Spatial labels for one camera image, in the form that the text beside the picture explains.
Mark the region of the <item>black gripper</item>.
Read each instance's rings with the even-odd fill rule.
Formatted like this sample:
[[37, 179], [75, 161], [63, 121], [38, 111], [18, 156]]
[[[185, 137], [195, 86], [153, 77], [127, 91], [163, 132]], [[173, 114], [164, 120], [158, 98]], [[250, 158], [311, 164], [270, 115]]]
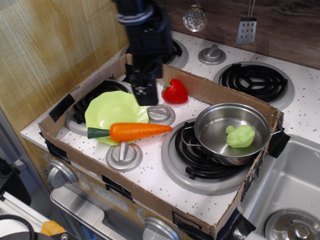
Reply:
[[124, 82], [131, 85], [140, 106], [155, 106], [159, 102], [155, 79], [162, 77], [163, 59], [173, 51], [169, 14], [160, 4], [144, 4], [124, 19], [132, 54]]

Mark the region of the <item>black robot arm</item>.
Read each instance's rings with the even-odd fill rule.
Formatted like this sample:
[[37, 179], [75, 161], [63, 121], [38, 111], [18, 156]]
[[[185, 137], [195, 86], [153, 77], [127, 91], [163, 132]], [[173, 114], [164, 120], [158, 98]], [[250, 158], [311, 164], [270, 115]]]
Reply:
[[126, 80], [141, 106], [158, 104], [156, 80], [163, 76], [164, 58], [173, 52], [170, 16], [155, 0], [117, 0], [116, 19], [124, 25], [132, 62]]

